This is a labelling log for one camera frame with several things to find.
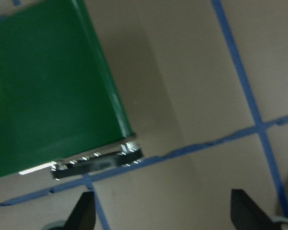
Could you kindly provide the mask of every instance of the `black plastic part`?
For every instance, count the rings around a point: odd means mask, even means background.
[[[62,230],[93,230],[96,223],[94,192],[82,193]]]
[[[51,173],[53,178],[60,179],[68,176],[94,172],[109,167],[118,167],[136,161],[141,157],[143,157],[141,149],[127,154],[117,151],[99,157],[93,157],[86,161],[78,161],[76,164],[67,164],[67,169],[56,169],[55,171],[51,171]]]
[[[242,189],[231,190],[230,218],[237,230],[282,230]]]

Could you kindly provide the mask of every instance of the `floor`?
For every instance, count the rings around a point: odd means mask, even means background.
[[[63,221],[92,187],[97,230],[231,230],[232,188],[288,217],[288,0],[86,5],[145,160],[0,178],[0,230]]]

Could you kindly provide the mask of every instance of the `beige floor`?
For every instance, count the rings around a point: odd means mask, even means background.
[[[288,1],[222,2],[263,120],[288,115]],[[254,125],[210,1],[86,4],[146,157]],[[11,9],[0,0],[0,13]],[[288,124],[268,136],[288,192]],[[47,170],[4,177],[0,202],[78,178],[53,181]],[[245,189],[267,214],[280,213],[256,134],[94,186],[112,230],[234,229],[232,188]],[[85,190],[1,207],[0,230],[40,230],[66,219]]]

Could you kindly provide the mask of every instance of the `blue tape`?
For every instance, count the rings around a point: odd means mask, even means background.
[[[96,211],[97,211],[100,223],[102,225],[102,229],[103,230],[110,230],[109,223],[108,223],[106,215],[102,209],[102,206],[100,204],[97,193],[95,193],[95,206],[96,206]]]
[[[13,0],[14,6],[19,6],[21,4],[20,0]]]
[[[118,168],[115,168],[112,170],[108,170],[105,172],[101,172],[101,173],[92,175],[91,180],[94,182],[100,181],[100,180],[103,180],[106,178],[110,178],[112,176],[116,176],[116,175],[119,175],[122,173],[127,173],[130,171],[140,169],[140,168],[143,168],[143,167],[146,167],[149,165],[157,164],[157,163],[169,160],[169,159],[181,157],[181,156],[184,156],[186,154],[190,154],[193,152],[197,152],[200,150],[211,148],[213,146],[220,145],[220,144],[225,143],[225,142],[233,141],[233,140],[236,140],[236,139],[239,139],[239,138],[242,138],[242,137],[254,134],[254,133],[256,133],[256,127],[245,128],[245,129],[242,129],[242,130],[240,130],[240,131],[238,131],[232,135],[226,136],[226,137],[221,138],[221,139],[209,141],[209,142],[206,142],[203,144],[189,145],[189,146],[174,150],[174,151],[170,152],[169,154],[167,154],[166,156],[150,157],[150,158],[144,159],[139,164],[132,164],[130,167],[118,167]]]
[[[94,191],[92,180],[89,174],[83,174],[84,184],[86,185],[87,189]]]
[[[248,102],[249,108],[250,108],[252,116],[254,118],[255,125],[256,125],[257,130],[258,130],[259,138],[262,142],[262,146],[264,148],[267,162],[268,162],[268,165],[269,165],[269,168],[270,168],[270,171],[272,174],[272,178],[273,178],[273,181],[274,181],[274,184],[276,187],[279,202],[282,206],[284,215],[288,218],[288,199],[286,196],[284,185],[283,185],[282,180],[281,180],[280,175],[279,175],[279,171],[277,168],[277,164],[276,164],[276,161],[275,161],[275,158],[273,155],[273,151],[272,151],[268,136],[267,136],[266,131],[265,131],[266,125],[262,122],[262,119],[261,119],[261,116],[259,113],[259,109],[258,109],[258,106],[257,106],[256,101],[255,101],[255,97],[252,93],[252,89],[250,87],[250,84],[249,84],[249,81],[247,78],[247,74],[245,72],[245,69],[244,69],[244,66],[243,66],[236,42],[234,40],[234,37],[233,37],[233,34],[231,32],[229,23],[227,21],[222,3],[220,0],[212,0],[212,5],[213,5],[213,8],[216,12],[216,15],[217,15],[218,21],[220,23],[223,35],[224,35],[226,43],[228,45],[228,49],[230,51],[232,60],[234,62],[239,80],[241,82],[246,100]]]
[[[269,121],[265,124],[265,128],[270,128],[271,126],[277,125],[277,126],[283,126],[288,124],[288,116],[284,116],[278,119],[275,119],[273,121]]]
[[[49,194],[54,194],[54,193],[58,193],[67,189],[75,188],[83,184],[84,184],[83,179],[78,179],[78,180],[70,181],[67,183],[59,184],[54,187],[45,188],[37,192],[29,193],[20,197],[16,197],[16,198],[4,201],[0,203],[0,207],[20,204],[20,203],[34,200],[43,196],[48,196]]]

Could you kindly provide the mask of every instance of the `green box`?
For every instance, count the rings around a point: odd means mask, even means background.
[[[0,177],[132,135],[82,0],[0,21]]]

